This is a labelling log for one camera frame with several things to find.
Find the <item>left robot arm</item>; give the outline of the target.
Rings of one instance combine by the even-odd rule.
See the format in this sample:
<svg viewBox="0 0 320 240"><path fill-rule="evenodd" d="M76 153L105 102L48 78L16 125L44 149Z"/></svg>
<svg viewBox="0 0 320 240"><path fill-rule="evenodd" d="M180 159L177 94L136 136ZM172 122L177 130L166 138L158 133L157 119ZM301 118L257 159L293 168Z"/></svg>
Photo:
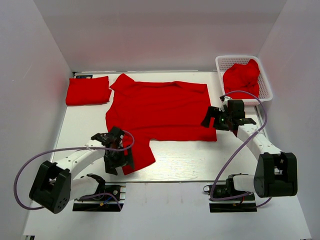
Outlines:
<svg viewBox="0 0 320 240"><path fill-rule="evenodd" d="M72 154L55 162L44 161L37 171L29 198L54 214L60 213L72 200L99 200L103 197L119 201L113 192L106 191L103 177L87 173L77 178L85 168L103 159L107 174L117 175L117 168L135 166L132 147L125 146L124 138L134 136L118 127L97 133L81 147L71 147Z"/></svg>

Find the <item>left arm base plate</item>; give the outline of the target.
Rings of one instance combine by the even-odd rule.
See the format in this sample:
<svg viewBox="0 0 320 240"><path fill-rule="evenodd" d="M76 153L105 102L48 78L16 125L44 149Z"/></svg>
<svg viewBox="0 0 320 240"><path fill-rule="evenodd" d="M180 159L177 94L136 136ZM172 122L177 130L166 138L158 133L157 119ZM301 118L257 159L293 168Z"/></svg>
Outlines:
<svg viewBox="0 0 320 240"><path fill-rule="evenodd" d="M95 193L97 196L76 199L73 212L120 212L125 203L126 185L124 183L106 183Z"/></svg>

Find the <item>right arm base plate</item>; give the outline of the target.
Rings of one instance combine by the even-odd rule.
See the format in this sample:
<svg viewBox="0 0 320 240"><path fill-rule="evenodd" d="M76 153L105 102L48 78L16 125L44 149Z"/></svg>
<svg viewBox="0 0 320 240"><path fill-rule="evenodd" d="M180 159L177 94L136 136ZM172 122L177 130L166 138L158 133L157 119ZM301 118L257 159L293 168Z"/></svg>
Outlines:
<svg viewBox="0 0 320 240"><path fill-rule="evenodd" d="M213 190L213 197L218 201L212 201L209 198L209 212L212 214L222 213L254 213L257 212L256 198L254 194L241 196L229 200L221 198L230 198L244 194L245 192L232 192L225 183L218 183Z"/></svg>

